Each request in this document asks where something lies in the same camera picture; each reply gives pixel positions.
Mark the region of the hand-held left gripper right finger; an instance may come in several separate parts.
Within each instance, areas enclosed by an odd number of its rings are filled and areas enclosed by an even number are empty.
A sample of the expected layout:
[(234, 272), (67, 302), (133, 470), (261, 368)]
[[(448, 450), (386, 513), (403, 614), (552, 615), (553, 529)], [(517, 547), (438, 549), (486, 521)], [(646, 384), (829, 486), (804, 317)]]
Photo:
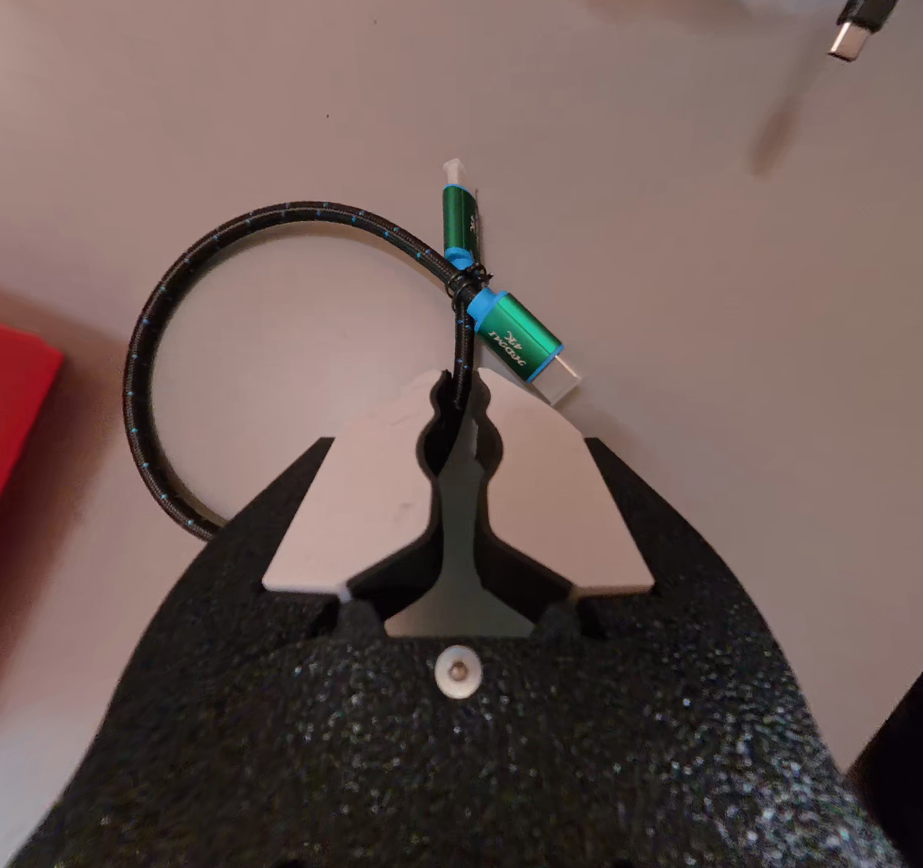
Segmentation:
[(582, 434), (487, 368), (471, 411), (482, 469), (474, 565), (485, 590), (503, 603), (649, 592), (654, 577)]

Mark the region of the red plastic bin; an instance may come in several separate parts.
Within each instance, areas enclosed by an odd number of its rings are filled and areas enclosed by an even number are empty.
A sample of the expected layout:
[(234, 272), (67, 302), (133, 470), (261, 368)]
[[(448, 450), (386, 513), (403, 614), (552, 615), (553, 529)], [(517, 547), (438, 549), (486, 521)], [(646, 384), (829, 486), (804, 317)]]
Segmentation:
[(63, 363), (63, 354), (38, 335), (1, 326), (1, 490)]

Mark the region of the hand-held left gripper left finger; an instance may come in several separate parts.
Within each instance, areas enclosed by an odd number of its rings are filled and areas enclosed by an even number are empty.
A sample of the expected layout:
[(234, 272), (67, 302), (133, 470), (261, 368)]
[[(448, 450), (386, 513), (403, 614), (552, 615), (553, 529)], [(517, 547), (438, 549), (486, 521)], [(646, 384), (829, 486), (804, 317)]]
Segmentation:
[(262, 578), (279, 594), (411, 605), (443, 561), (439, 474), (451, 376), (431, 369), (351, 419), (322, 458)]

